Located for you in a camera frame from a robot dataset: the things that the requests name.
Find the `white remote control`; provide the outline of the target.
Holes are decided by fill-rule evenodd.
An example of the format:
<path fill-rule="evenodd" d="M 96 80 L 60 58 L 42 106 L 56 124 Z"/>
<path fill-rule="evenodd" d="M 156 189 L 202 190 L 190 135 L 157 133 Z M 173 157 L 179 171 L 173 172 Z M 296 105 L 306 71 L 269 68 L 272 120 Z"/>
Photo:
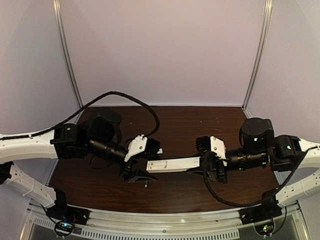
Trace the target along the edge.
<path fill-rule="evenodd" d="M 200 157 L 149 160 L 146 165 L 148 173 L 179 173 L 200 166 Z"/>

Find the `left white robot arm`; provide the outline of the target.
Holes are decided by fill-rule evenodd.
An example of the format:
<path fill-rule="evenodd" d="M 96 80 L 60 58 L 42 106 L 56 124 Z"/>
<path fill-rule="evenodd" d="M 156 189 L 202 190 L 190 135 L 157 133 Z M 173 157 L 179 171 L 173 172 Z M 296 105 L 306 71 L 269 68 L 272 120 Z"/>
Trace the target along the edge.
<path fill-rule="evenodd" d="M 66 194 L 43 185 L 25 174 L 14 161 L 31 159 L 85 159 L 88 155 L 119 165 L 119 176 L 127 183 L 154 181 L 150 173 L 133 169 L 140 158 L 157 155 L 160 142 L 145 135 L 122 145 L 122 117 L 112 109 L 93 112 L 79 124 L 64 123 L 52 130 L 0 136 L 0 182 L 41 204 L 49 217 L 68 219 L 76 215 Z"/>

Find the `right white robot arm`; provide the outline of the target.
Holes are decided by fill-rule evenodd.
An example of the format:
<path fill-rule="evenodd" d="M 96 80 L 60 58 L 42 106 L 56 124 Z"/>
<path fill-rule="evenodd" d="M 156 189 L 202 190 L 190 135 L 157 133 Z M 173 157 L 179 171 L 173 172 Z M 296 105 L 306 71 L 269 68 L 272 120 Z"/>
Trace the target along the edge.
<path fill-rule="evenodd" d="M 314 194 L 320 189 L 320 172 L 289 184 L 299 168 L 320 167 L 320 145 L 293 135 L 275 136 L 272 121 L 252 117 L 246 119 L 238 132 L 240 148 L 226 150 L 224 142 L 214 136 L 199 137 L 195 146 L 199 154 L 199 165 L 188 169 L 189 173 L 202 176 L 209 193 L 220 203 L 251 211 L 267 213 L 273 209 L 293 204 L 299 198 Z M 260 200 L 252 203 L 235 203 L 225 200 L 210 186 L 209 178 L 226 184 L 229 171 L 245 171 L 270 166 L 273 172 L 290 174 L 277 188 L 263 193 Z"/>

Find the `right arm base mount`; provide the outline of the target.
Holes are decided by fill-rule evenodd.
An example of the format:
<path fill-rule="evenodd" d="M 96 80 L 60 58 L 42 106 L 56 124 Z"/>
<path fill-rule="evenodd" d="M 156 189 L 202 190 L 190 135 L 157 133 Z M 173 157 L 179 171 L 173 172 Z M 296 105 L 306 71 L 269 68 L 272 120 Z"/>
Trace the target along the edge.
<path fill-rule="evenodd" d="M 284 221 L 279 229 L 276 229 L 275 217 L 280 217 L 283 213 L 282 208 L 277 204 L 261 204 L 242 208 L 238 213 L 242 225 L 253 224 L 255 232 L 263 238 L 271 237 L 277 233 L 287 218 L 287 209 L 285 208 Z"/>

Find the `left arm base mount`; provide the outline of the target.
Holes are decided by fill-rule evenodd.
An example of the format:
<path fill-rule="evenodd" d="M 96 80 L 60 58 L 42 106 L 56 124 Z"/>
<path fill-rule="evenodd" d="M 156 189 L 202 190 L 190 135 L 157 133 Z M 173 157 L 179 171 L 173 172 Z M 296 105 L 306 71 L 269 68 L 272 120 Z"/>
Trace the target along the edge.
<path fill-rule="evenodd" d="M 85 226 L 89 220 L 90 210 L 80 207 L 67 206 L 62 209 L 58 206 L 45 208 L 42 206 L 45 215 L 54 224 L 53 230 L 60 238 L 70 236 L 76 225 Z"/>

